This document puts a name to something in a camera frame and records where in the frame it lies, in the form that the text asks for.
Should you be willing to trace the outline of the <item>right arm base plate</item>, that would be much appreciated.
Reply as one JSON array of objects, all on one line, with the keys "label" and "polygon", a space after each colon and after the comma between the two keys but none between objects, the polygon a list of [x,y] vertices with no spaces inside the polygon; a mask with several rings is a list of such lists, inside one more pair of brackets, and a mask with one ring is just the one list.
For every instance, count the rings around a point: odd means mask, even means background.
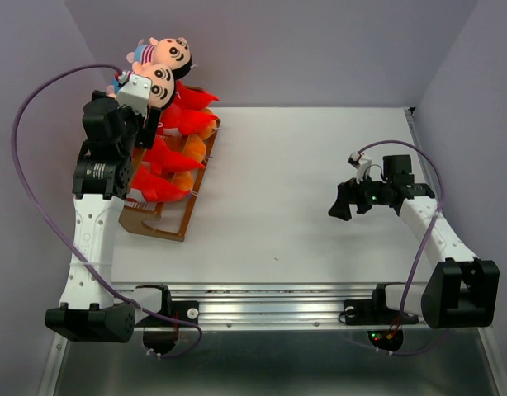
[{"label": "right arm base plate", "polygon": [[346,299],[339,321],[348,326],[389,326],[396,324],[398,316],[397,310],[370,299]]}]

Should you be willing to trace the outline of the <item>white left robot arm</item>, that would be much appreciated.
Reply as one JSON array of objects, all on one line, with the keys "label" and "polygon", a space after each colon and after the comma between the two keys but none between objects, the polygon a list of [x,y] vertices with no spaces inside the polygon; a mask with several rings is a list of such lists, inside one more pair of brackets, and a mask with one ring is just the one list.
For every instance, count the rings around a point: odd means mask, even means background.
[{"label": "white left robot arm", "polygon": [[159,116],[147,92],[95,91],[83,108],[69,276],[58,307],[45,313],[46,327],[72,342],[126,343],[133,334],[139,305],[110,284],[115,231],[135,173],[133,150],[150,146]]}]

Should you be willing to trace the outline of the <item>red shark plush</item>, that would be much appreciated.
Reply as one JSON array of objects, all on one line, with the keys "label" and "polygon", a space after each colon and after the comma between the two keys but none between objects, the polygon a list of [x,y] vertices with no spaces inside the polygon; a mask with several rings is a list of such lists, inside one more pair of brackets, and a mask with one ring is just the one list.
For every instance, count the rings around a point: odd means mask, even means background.
[{"label": "red shark plush", "polygon": [[146,167],[139,167],[131,184],[126,201],[163,203],[181,200],[189,192],[169,181],[153,175]]},{"label": "red shark plush", "polygon": [[187,172],[195,169],[204,169],[205,166],[195,159],[183,156],[171,150],[160,136],[154,138],[152,148],[147,148],[142,158],[138,173],[161,177],[165,173]]},{"label": "red shark plush", "polygon": [[219,100],[219,97],[202,88],[186,86],[181,80],[176,81],[176,96],[173,103],[177,106],[199,111]]},{"label": "red shark plush", "polygon": [[218,117],[213,113],[191,110],[172,104],[162,111],[157,128],[158,135],[166,135],[168,130],[176,129],[181,135],[197,134],[208,126],[213,126]]}]

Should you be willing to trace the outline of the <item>orange shark plush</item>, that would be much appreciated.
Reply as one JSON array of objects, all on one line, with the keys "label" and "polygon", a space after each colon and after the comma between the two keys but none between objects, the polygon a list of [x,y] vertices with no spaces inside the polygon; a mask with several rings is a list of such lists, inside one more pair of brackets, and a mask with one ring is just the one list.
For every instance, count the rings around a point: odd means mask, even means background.
[{"label": "orange shark plush", "polygon": [[207,146],[197,134],[169,137],[167,144],[173,151],[179,152],[184,157],[199,163],[207,160]]},{"label": "orange shark plush", "polygon": [[175,193],[171,202],[183,200],[192,196],[198,196],[198,193],[194,189],[195,178],[191,171],[176,172],[171,183],[178,189],[178,192]]},{"label": "orange shark plush", "polygon": [[201,111],[209,116],[214,116],[214,120],[212,120],[210,124],[208,124],[204,129],[197,132],[197,135],[202,140],[206,140],[217,132],[220,126],[220,118],[217,117],[209,108],[202,109]]}]

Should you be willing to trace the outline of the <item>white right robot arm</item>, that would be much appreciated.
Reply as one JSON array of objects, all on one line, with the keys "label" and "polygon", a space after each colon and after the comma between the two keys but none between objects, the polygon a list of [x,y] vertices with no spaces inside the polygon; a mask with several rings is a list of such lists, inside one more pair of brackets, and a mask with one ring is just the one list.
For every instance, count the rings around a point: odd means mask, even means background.
[{"label": "white right robot arm", "polygon": [[372,160],[368,156],[352,153],[348,161],[356,175],[339,184],[329,216],[349,221],[352,208],[363,215],[374,206],[387,206],[419,241],[416,257],[426,257],[434,267],[423,286],[413,285],[412,275],[404,284],[379,285],[369,302],[371,316],[379,322],[397,314],[418,317],[431,328],[490,326],[499,268],[492,260],[480,259],[458,237],[432,189],[415,181],[410,156],[385,156],[378,181],[369,175]]}]

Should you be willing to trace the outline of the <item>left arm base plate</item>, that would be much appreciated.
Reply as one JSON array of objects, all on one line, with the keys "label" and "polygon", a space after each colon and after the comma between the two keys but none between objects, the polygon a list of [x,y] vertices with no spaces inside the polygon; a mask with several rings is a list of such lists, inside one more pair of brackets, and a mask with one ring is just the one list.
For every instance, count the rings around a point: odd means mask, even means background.
[{"label": "left arm base plate", "polygon": [[[169,311],[160,311],[163,316],[173,318],[175,320],[198,324],[199,302],[195,300],[174,300],[171,303]],[[153,316],[147,316],[136,324],[138,328],[171,328],[178,327],[177,323],[163,321]]]}]

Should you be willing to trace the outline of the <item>red shark plush back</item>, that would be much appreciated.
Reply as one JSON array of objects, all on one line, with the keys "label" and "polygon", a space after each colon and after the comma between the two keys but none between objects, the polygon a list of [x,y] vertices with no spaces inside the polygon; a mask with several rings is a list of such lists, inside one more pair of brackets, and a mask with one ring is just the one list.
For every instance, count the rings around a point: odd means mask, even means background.
[{"label": "red shark plush back", "polygon": [[146,167],[139,167],[131,184],[126,201],[163,203],[181,200],[189,192],[169,181],[153,175]]}]

